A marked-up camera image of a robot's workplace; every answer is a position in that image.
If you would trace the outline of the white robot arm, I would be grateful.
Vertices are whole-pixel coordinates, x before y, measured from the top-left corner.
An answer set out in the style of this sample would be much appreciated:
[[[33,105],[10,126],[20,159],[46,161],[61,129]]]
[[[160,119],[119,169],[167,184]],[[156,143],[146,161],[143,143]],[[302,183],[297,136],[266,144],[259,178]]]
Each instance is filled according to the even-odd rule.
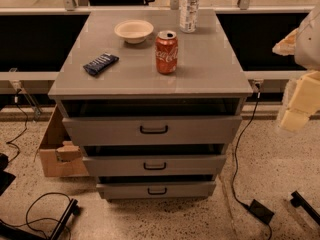
[[[320,5],[279,41],[272,52],[293,55],[295,63],[307,70],[287,83],[277,116],[278,132],[297,133],[320,110]]]

